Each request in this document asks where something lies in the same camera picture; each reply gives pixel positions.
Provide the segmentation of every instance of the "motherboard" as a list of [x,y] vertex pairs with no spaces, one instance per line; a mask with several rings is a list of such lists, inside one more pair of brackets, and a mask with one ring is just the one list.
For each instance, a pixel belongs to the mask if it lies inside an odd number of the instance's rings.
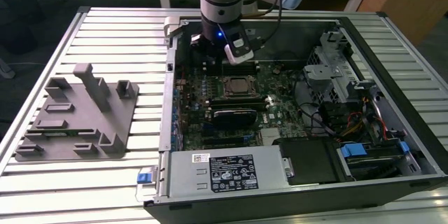
[[306,136],[295,74],[280,62],[186,68],[178,80],[183,150],[271,145],[276,138]]

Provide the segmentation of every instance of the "red cable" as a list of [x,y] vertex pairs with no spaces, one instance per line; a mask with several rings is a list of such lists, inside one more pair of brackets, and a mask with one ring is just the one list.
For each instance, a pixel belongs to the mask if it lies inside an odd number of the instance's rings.
[[384,121],[380,119],[380,118],[378,118],[376,116],[374,117],[375,119],[378,119],[380,122],[382,122],[382,125],[383,125],[383,137],[384,137],[384,140],[387,140],[387,135],[386,135],[386,123],[384,123]]
[[363,114],[363,112],[354,112],[352,114],[348,115],[348,118],[347,118],[347,127],[348,127],[350,124],[351,124],[350,122],[351,122],[352,116],[354,116],[354,115],[360,115],[360,114]]

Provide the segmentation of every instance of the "blue latch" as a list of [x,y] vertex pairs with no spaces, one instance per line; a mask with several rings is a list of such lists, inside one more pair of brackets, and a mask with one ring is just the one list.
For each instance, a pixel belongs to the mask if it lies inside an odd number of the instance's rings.
[[406,142],[400,142],[400,147],[404,153],[410,153],[411,149]]
[[138,184],[150,184],[150,183],[152,183],[152,173],[139,173]]
[[367,155],[363,144],[346,144],[342,147],[344,157]]

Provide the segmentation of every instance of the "warning label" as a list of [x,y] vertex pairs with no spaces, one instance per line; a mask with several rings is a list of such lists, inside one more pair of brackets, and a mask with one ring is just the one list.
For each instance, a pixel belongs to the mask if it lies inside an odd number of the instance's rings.
[[211,157],[210,171],[215,193],[259,189],[252,155]]

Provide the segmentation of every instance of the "black plastic bracket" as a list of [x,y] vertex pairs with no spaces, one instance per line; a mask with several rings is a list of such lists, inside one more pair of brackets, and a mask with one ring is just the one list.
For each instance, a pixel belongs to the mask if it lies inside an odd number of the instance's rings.
[[91,6],[80,6],[78,8],[79,13],[88,13],[91,11]]
[[380,18],[388,18],[388,15],[386,12],[376,12],[376,14]]

